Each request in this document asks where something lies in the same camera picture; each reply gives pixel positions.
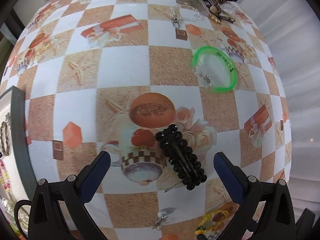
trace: yellow cord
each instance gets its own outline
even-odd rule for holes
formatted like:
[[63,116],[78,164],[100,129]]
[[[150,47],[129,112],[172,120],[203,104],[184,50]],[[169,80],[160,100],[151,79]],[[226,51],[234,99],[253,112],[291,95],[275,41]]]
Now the yellow cord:
[[[222,214],[223,214],[223,218],[220,219],[212,228],[208,228],[208,229],[207,229],[207,228],[203,227],[203,224],[204,224],[206,221],[208,221],[208,220],[212,220],[212,215],[217,214],[217,213],[222,213]],[[208,213],[204,214],[204,216],[203,216],[203,218],[202,218],[202,221],[200,222],[198,228],[197,228],[196,231],[195,231],[195,235],[203,234],[203,233],[205,233],[205,232],[207,232],[207,231],[210,231],[210,230],[211,230],[211,231],[216,231],[217,228],[218,228],[218,226],[219,226],[224,220],[226,220],[227,216],[228,216],[228,211],[226,211],[226,210],[220,210],[220,209],[218,209],[218,210],[216,210],[216,211],[213,211],[213,212],[208,212]]]

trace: tablecloth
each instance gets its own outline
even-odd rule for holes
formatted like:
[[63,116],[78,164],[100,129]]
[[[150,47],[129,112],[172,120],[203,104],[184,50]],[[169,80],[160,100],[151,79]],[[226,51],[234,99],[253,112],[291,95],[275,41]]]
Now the tablecloth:
[[[158,240],[169,233],[193,239],[204,213],[231,201],[212,165],[216,152],[260,181],[289,180],[285,93],[255,23],[234,3],[234,24],[204,18],[185,21],[176,32],[168,15],[176,5],[176,0],[51,0],[19,37],[1,80],[1,93],[12,85],[26,92],[29,155],[37,179],[64,180],[100,150],[110,153],[113,166],[86,204],[109,240]],[[234,90],[211,93],[193,74],[191,58],[202,46],[222,49],[233,59]],[[208,177],[192,191],[177,184],[180,179],[154,140],[170,123],[178,125]],[[161,231],[154,230],[163,209],[168,219]]]

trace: black hair clip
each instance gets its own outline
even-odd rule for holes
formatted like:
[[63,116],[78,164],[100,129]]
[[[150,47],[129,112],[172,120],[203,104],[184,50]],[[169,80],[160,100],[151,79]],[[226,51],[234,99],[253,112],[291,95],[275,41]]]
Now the black hair clip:
[[156,140],[160,142],[164,155],[169,157],[173,170],[178,173],[178,177],[188,190],[193,190],[195,186],[207,180],[197,155],[188,146],[187,140],[182,138],[182,133],[175,124],[157,133]]

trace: blue gripper pad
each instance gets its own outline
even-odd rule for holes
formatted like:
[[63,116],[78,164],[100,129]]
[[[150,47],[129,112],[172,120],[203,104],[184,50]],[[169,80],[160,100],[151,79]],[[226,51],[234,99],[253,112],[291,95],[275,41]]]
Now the blue gripper pad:
[[228,191],[232,201],[241,206],[244,202],[244,192],[242,185],[240,184],[236,176],[218,154],[215,154],[213,157],[213,166],[223,185]]
[[111,158],[109,153],[105,152],[102,158],[94,165],[89,175],[85,178],[84,182],[80,186],[80,202],[82,204],[88,203],[92,200],[96,193],[100,183],[109,170],[111,165]]

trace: white curtain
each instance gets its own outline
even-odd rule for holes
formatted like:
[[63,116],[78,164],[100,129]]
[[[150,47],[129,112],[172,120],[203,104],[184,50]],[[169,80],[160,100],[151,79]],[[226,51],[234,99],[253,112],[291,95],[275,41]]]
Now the white curtain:
[[265,37],[284,85],[292,131],[289,190],[296,220],[320,213],[320,21],[306,0],[239,0]]

